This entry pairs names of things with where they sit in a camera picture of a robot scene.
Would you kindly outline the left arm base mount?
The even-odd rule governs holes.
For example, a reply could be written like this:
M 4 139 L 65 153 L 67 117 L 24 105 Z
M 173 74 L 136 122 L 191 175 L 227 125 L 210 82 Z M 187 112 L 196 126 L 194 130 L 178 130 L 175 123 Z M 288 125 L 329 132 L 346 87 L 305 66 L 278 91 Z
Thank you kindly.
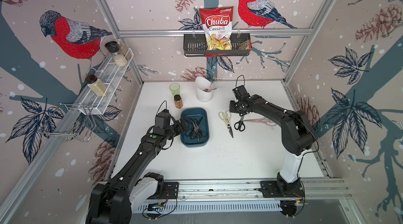
M 176 199 L 178 196 L 178 182 L 166 182 L 164 176 L 157 173 L 151 173 L 151 178 L 156 179 L 157 189 L 154 195 L 150 196 L 149 199 Z

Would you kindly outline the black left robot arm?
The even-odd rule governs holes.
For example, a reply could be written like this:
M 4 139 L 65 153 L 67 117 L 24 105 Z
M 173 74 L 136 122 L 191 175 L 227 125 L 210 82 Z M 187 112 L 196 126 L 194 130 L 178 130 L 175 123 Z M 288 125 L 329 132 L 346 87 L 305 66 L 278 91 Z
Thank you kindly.
M 87 224 L 128 224 L 133 211 L 163 187 L 163 176 L 140 176 L 150 162 L 174 139 L 188 129 L 184 119 L 176 120 L 168 109 L 155 116 L 155 124 L 141 138 L 133 156 L 105 184 L 97 184 L 91 192 Z

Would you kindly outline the black scissors with steel blades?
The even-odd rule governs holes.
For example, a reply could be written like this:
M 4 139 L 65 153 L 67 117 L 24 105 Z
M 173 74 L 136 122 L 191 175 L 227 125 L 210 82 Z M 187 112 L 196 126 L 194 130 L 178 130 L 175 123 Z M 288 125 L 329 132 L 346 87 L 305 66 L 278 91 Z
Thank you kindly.
M 245 130 L 246 126 L 244 124 L 244 117 L 245 117 L 245 114 L 240 115 L 240 120 L 234 124 L 235 130 L 240 131 L 240 132 L 243 132 Z

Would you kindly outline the cream handled scissors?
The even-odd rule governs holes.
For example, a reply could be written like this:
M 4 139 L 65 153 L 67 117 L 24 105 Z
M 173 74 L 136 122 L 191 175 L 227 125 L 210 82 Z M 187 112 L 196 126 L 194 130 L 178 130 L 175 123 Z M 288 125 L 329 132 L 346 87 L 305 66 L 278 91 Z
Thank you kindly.
M 233 138 L 233 129 L 232 129 L 232 124 L 231 124 L 231 113 L 229 111 L 220 111 L 219 112 L 219 118 L 225 123 L 231 137 Z

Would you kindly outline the teal storage box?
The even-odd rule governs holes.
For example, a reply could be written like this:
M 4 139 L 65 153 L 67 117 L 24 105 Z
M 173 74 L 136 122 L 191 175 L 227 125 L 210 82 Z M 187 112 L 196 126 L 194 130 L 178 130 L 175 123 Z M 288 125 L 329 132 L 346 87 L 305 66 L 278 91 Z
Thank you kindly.
M 201 147 L 209 140 L 208 117 L 205 109 L 193 107 L 185 109 L 181 118 L 188 124 L 188 129 L 181 134 L 181 142 L 186 147 Z

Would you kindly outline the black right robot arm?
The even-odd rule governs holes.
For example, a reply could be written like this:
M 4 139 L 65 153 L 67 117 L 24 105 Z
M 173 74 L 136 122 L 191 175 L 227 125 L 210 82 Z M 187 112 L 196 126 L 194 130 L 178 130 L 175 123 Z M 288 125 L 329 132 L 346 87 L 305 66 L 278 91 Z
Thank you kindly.
M 229 111 L 241 116 L 241 119 L 234 125 L 235 129 L 245 130 L 243 118 L 250 113 L 260 114 L 280 126 L 281 142 L 287 152 L 277 181 L 283 184 L 297 182 L 303 155 L 317 140 L 307 114 L 301 110 L 286 110 L 266 101 L 257 94 L 251 96 L 244 85 L 235 87 L 233 93 L 236 100 L 230 101 Z

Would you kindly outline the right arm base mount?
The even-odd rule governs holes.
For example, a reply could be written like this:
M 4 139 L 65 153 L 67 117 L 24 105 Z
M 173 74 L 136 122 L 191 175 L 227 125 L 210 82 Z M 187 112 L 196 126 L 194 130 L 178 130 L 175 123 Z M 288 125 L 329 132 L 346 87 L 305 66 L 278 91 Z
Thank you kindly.
M 302 198 L 305 195 L 300 179 L 286 183 L 282 178 L 261 181 L 258 191 L 264 198 Z

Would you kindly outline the small black scissors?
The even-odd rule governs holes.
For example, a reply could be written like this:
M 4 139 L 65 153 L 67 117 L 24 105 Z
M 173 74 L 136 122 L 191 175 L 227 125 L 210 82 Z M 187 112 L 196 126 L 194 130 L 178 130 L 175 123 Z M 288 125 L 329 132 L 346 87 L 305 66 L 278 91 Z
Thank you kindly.
M 201 138 L 204 138 L 207 136 L 207 133 L 200 129 L 200 127 L 197 124 L 197 121 L 192 120 L 192 125 L 193 125 L 193 129 L 191 130 L 191 133 L 189 135 L 190 139 L 200 140 Z

